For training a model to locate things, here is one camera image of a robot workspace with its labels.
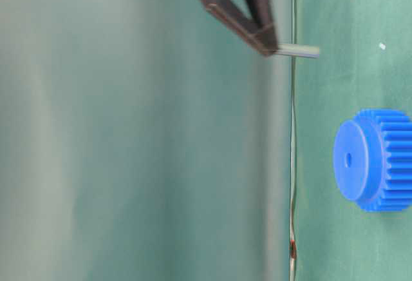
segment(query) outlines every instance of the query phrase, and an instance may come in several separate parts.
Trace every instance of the green backdrop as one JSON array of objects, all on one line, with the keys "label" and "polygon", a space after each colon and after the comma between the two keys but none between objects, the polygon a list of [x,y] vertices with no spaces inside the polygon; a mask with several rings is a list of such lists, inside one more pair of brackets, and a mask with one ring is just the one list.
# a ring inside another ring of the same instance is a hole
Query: green backdrop
[{"label": "green backdrop", "polygon": [[289,59],[198,0],[0,14],[0,280],[287,279]]},{"label": "green backdrop", "polygon": [[[335,184],[340,123],[362,108],[412,115],[410,0],[296,0],[297,280],[411,280],[412,210],[365,213]],[[379,44],[385,44],[383,50]]]}]

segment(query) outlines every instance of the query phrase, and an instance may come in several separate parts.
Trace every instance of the green wall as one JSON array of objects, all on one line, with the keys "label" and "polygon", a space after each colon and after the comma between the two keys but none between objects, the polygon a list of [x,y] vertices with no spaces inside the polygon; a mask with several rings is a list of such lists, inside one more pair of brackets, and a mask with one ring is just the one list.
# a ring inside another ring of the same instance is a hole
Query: green wall
[{"label": "green wall", "polygon": [[[297,281],[411,280],[412,209],[366,213],[335,183],[339,125],[363,108],[412,115],[410,0],[297,0]],[[380,48],[384,43],[386,49]]]}]

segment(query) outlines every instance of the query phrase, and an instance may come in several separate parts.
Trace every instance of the metal rod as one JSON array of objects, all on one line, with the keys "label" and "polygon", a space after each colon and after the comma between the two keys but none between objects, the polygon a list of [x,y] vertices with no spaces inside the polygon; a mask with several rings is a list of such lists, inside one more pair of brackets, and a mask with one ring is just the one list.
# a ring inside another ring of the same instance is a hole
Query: metal rod
[{"label": "metal rod", "polygon": [[310,57],[317,59],[320,55],[319,47],[303,46],[301,44],[279,44],[275,54],[289,55],[291,57]]}]

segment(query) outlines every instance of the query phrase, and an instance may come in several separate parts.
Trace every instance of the blue gear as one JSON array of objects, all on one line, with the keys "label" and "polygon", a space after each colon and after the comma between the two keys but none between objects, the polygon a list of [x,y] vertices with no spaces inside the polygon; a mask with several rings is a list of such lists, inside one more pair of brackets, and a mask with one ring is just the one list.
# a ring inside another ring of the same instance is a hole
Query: blue gear
[{"label": "blue gear", "polygon": [[366,211],[412,203],[412,122],[397,110],[362,110],[335,138],[333,167],[341,193]]}]

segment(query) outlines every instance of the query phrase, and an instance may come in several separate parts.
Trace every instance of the gear teeth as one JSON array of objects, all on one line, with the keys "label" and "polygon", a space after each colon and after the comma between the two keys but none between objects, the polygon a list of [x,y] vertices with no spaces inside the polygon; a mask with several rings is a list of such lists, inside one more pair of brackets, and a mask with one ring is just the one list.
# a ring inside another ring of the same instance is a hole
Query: gear teeth
[{"label": "gear teeth", "polygon": [[384,131],[385,141],[412,141],[412,131]]},{"label": "gear teeth", "polygon": [[385,150],[387,152],[411,152],[412,153],[412,140],[411,141],[395,141],[385,140]]},{"label": "gear teeth", "polygon": [[412,122],[401,111],[362,110],[355,119],[367,118],[380,130],[386,178],[366,211],[402,211],[412,204]]},{"label": "gear teeth", "polygon": [[383,199],[412,199],[412,190],[384,189]]}]

